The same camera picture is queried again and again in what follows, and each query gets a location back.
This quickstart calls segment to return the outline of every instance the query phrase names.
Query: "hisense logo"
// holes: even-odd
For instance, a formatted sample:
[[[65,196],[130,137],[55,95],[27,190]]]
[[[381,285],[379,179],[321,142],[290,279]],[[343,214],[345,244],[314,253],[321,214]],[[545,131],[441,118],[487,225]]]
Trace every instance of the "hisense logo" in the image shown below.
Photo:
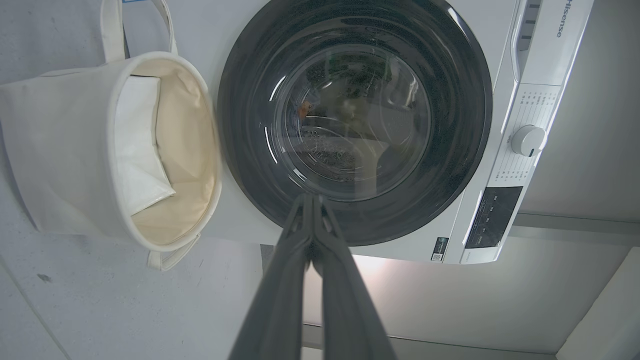
[[[562,30],[564,29],[564,21],[566,20],[566,14],[569,13],[569,9],[571,8],[571,2],[573,0],[567,0],[566,5],[564,6],[564,14],[562,15],[562,20],[560,21],[560,27],[558,28],[558,34],[556,37],[562,36]]]

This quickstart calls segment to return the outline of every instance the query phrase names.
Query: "orange object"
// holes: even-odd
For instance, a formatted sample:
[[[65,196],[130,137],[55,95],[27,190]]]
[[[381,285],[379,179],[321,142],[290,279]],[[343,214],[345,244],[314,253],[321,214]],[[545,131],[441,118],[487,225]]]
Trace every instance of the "orange object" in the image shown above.
[[[314,106],[311,105],[311,102],[308,102],[306,100],[302,103],[302,105],[300,105],[300,107],[298,108],[298,117],[300,118],[300,121],[304,120],[305,117],[307,117],[307,114],[313,107]]]

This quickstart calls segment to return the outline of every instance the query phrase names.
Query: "control panel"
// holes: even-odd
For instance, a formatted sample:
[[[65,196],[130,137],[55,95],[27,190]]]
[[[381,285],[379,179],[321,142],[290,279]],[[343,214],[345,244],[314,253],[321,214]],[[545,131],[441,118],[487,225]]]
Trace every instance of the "control panel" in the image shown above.
[[[560,86],[520,84],[488,186],[524,186],[538,154],[547,142],[547,129]]]
[[[465,243],[466,249],[494,247],[500,244],[516,208],[522,186],[486,188]]]

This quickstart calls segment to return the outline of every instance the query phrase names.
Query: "dial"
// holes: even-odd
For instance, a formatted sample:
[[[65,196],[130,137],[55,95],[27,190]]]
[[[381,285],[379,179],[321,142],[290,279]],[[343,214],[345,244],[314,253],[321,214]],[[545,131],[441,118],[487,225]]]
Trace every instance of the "dial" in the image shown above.
[[[527,156],[538,155],[547,143],[547,132],[534,125],[525,125],[518,129],[511,138],[511,149],[516,154]]]

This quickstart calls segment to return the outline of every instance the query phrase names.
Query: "washing machine door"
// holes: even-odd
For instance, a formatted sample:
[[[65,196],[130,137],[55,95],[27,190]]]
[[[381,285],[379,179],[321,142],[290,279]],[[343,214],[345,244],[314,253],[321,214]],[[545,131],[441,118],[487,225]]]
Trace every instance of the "washing machine door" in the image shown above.
[[[370,245],[463,191],[491,79],[444,1],[273,0],[228,57],[218,115],[229,168],[263,214],[282,226],[299,194],[319,193],[349,245]]]

